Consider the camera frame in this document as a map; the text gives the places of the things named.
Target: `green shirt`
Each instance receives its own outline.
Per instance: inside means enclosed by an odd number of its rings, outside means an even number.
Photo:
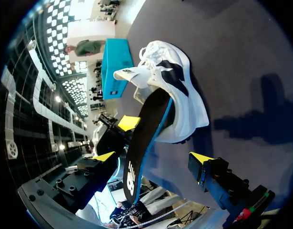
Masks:
[[[88,53],[97,54],[101,50],[101,46],[105,43],[105,41],[89,41],[84,40],[77,44],[75,49],[75,54],[77,56],[86,56]]]

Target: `shoe sole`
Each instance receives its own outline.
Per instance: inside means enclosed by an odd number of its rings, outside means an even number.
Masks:
[[[204,127],[209,125],[209,118],[207,112],[205,110],[205,106],[203,104],[202,98],[200,97],[199,93],[195,90],[192,82],[191,82],[191,75],[190,75],[190,60],[187,55],[181,51],[176,46],[165,43],[166,45],[170,46],[174,49],[180,60],[182,62],[182,69],[184,74],[185,86],[189,92],[189,105],[191,106],[189,109],[194,110],[194,115],[190,115],[190,123],[194,123],[194,127],[191,129],[190,133],[186,136],[183,136],[182,140],[188,138],[192,133],[195,131],[196,128]]]

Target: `shoe tongue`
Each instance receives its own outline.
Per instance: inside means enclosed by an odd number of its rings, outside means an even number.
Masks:
[[[147,80],[151,76],[150,70],[145,67],[132,67],[115,71],[113,77],[116,80],[128,80],[136,87],[148,87]]]

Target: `man in green shirt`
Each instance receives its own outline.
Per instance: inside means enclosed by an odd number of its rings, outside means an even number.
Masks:
[[[64,49],[66,54],[69,54],[71,51],[74,51],[77,56],[91,56],[104,52],[105,41],[89,41],[84,40],[79,42],[76,46],[67,45]]]

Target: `gray floor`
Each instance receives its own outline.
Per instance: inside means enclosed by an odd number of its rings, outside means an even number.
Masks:
[[[215,207],[187,169],[188,153],[222,157],[250,188],[276,193],[271,209],[293,188],[293,50],[274,18],[256,1],[146,0],[128,41],[134,64],[153,40],[180,47],[192,62],[210,118],[183,145],[156,143],[143,175],[173,193]],[[130,83],[119,115],[141,105]]]

